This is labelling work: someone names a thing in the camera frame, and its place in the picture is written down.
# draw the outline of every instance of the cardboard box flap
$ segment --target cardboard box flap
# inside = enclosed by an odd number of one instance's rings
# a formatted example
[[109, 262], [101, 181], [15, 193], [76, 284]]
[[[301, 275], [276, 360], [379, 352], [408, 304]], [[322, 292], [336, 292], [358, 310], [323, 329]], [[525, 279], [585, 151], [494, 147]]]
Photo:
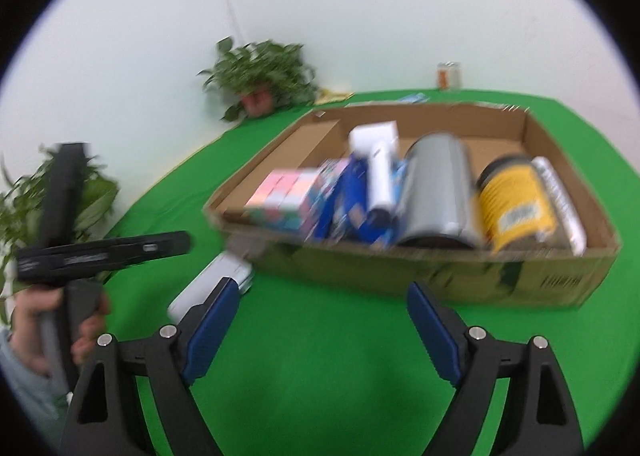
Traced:
[[363, 123], [395, 120], [401, 137], [447, 131], [461, 137], [522, 141], [527, 113], [522, 109], [500, 110], [473, 103], [415, 103], [340, 107], [321, 112], [316, 121], [339, 119], [346, 134]]
[[475, 179], [492, 161], [505, 154], [526, 154], [521, 142], [496, 138], [464, 138], [469, 153], [471, 174]]
[[527, 118], [523, 142], [529, 155], [544, 156], [554, 166], [580, 216], [589, 248], [619, 248], [620, 239], [591, 187], [534, 118]]
[[247, 172], [226, 194], [217, 210], [226, 218], [244, 221], [244, 205], [271, 171], [316, 167], [335, 151], [342, 155], [346, 148], [343, 135], [336, 120], [301, 125]]

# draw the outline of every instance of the sleeve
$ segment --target sleeve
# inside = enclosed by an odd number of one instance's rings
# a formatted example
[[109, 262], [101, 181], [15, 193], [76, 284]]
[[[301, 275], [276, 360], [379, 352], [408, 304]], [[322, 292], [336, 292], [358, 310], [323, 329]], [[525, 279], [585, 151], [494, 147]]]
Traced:
[[50, 381], [33, 373], [18, 360], [9, 339], [11, 331], [0, 329], [0, 366], [9, 388], [33, 425], [55, 448], [59, 447], [68, 405], [66, 396], [54, 394]]

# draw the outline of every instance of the cardboard box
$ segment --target cardboard box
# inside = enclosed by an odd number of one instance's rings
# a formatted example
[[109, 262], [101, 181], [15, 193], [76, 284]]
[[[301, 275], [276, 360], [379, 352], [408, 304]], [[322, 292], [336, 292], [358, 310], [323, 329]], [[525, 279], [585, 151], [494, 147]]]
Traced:
[[[507, 153], [546, 156], [571, 196], [587, 233], [584, 256], [569, 251], [448, 251], [394, 247], [373, 251], [251, 226], [244, 205], [273, 169], [318, 167], [348, 156], [348, 134], [363, 123], [398, 122], [402, 155], [420, 136], [449, 131], [468, 147], [475, 176]], [[316, 110], [273, 139], [209, 198], [204, 213], [227, 248], [275, 275], [348, 289], [404, 296], [426, 281], [439, 298], [498, 305], [580, 305], [605, 279], [621, 245], [588, 184], [526, 110], [490, 104], [367, 105]]]

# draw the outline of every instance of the gray cylindrical container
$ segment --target gray cylindrical container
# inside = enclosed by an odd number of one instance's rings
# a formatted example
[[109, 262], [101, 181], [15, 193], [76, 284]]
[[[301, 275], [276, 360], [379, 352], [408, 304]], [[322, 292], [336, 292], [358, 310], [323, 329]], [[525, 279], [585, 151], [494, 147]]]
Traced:
[[396, 216], [396, 244], [417, 248], [484, 246], [465, 145], [446, 132], [428, 134], [406, 154]]

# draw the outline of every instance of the human hand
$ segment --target human hand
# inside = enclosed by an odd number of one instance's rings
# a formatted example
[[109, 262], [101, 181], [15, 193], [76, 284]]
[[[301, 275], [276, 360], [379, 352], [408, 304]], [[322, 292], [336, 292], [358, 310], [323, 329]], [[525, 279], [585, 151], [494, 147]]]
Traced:
[[[61, 302], [62, 288], [49, 289], [33, 285], [15, 295], [13, 331], [9, 343], [20, 362], [42, 376], [49, 376], [50, 365], [42, 351], [38, 315], [56, 309]], [[95, 340], [105, 331], [104, 316], [109, 312], [109, 300], [103, 293], [100, 306], [91, 317], [82, 322], [81, 337], [71, 346], [71, 354], [77, 365], [82, 364], [94, 350]]]

